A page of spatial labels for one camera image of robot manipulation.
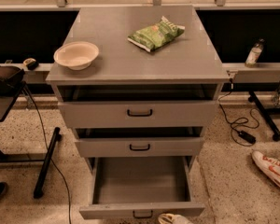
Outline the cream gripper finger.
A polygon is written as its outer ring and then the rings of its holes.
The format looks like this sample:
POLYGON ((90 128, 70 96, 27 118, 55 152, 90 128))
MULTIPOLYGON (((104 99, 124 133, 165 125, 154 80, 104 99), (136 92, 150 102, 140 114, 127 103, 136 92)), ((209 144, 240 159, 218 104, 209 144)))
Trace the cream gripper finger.
POLYGON ((174 214, 160 214, 158 221, 160 224, 193 224, 186 217, 174 214))

